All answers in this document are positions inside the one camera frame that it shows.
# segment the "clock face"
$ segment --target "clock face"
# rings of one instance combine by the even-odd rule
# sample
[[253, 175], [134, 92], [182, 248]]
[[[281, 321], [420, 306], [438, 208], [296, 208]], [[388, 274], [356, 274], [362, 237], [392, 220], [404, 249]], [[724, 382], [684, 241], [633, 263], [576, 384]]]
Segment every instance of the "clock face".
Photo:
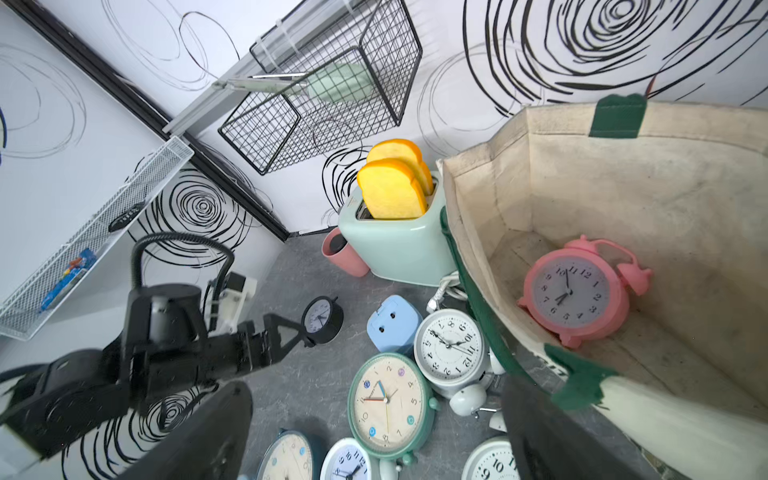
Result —
[[396, 452], [413, 440], [425, 417], [422, 381], [397, 356], [376, 357], [363, 368], [353, 387], [358, 440], [377, 452]]
[[465, 480], [520, 480], [509, 442], [494, 442], [472, 459]]
[[457, 380], [475, 371], [482, 362], [480, 329], [469, 316], [439, 314], [419, 329], [415, 354], [429, 378]]
[[326, 477], [323, 480], [338, 480], [340, 478], [368, 480], [372, 477], [368, 468], [366, 456], [360, 449], [355, 445], [346, 444], [333, 453], [326, 470]]
[[304, 325], [309, 333], [318, 332], [323, 328], [331, 315], [331, 303], [328, 300], [318, 300], [306, 311]]
[[304, 437], [295, 433], [280, 436], [264, 456], [259, 480], [311, 480], [313, 460]]
[[605, 312], [610, 286], [594, 263], [580, 257], [559, 257], [539, 270], [533, 282], [537, 310], [567, 328], [589, 325]]

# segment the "bread slice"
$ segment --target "bread slice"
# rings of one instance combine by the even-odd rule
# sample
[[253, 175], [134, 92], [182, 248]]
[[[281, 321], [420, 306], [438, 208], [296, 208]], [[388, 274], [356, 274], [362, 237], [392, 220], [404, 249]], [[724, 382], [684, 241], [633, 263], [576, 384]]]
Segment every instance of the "bread slice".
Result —
[[419, 181], [401, 160], [386, 158], [366, 164], [357, 172], [357, 184], [377, 220], [418, 218], [427, 211]]
[[366, 162], [371, 163], [386, 158], [396, 158], [397, 160], [405, 162], [408, 168], [413, 172], [416, 180], [419, 181], [419, 185], [421, 185], [424, 195], [427, 197], [432, 195], [434, 189], [432, 175], [429, 173], [429, 167], [427, 167], [427, 164], [422, 160], [422, 151], [419, 150], [419, 147], [415, 143], [402, 138], [383, 141], [371, 149], [368, 153]]

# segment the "white wire shelf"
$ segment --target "white wire shelf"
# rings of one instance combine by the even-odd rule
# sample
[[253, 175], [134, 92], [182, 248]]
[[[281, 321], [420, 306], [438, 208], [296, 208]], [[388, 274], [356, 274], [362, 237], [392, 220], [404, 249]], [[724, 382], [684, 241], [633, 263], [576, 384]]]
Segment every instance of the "white wire shelf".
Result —
[[[98, 266], [99, 261], [130, 228], [138, 215], [128, 226], [112, 233], [108, 230], [110, 222], [136, 204], [143, 202], [144, 208], [147, 208], [193, 154], [192, 149], [178, 137], [172, 137], [154, 152], [67, 243], [0, 304], [0, 335], [20, 340], [32, 338], [78, 285], [82, 284], [82, 280]], [[61, 299], [57, 299], [54, 306], [41, 311], [45, 296], [61, 280], [69, 262], [77, 258], [85, 248], [96, 253], [96, 263]]]

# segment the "pink cup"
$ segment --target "pink cup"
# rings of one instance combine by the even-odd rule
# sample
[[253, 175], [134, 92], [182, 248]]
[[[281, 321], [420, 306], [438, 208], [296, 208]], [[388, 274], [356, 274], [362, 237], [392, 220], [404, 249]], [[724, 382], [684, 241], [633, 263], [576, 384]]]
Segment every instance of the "pink cup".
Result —
[[362, 258], [360, 258], [355, 249], [352, 248], [351, 243], [347, 242], [341, 251], [331, 254], [331, 240], [337, 235], [341, 235], [341, 230], [338, 227], [331, 230], [326, 239], [323, 240], [323, 255], [325, 258], [349, 275], [365, 276], [371, 269], [362, 261]]

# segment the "gray floor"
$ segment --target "gray floor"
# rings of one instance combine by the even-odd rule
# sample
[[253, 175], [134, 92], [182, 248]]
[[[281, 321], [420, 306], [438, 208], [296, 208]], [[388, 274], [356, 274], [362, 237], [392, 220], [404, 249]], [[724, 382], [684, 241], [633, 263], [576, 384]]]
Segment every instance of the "gray floor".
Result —
[[[349, 384], [359, 367], [378, 353], [366, 334], [368, 318], [394, 294], [425, 315], [424, 307], [434, 294], [433, 288], [382, 280], [371, 273], [362, 279], [347, 275], [323, 258], [323, 238], [321, 234], [289, 239], [250, 311], [249, 318], [254, 319], [258, 330], [264, 313], [300, 321], [306, 305], [315, 297], [338, 296], [344, 325], [331, 343], [312, 349], [298, 346], [281, 363], [243, 378], [253, 392], [253, 420], [241, 468], [249, 478], [255, 478], [261, 458], [280, 428], [316, 435], [328, 446], [352, 436], [346, 415]], [[525, 349], [518, 348], [515, 354], [542, 388], [552, 391], [562, 384]], [[500, 377], [499, 385], [491, 388], [491, 395], [503, 386], [503, 379]], [[491, 396], [489, 402], [498, 400]], [[462, 418], [444, 399], [442, 406], [429, 440], [416, 453], [417, 464], [401, 473], [402, 480], [460, 478], [469, 453], [486, 439], [501, 435], [488, 427], [488, 416]], [[585, 409], [571, 416], [643, 478], [658, 478], [634, 445], [599, 413]]]

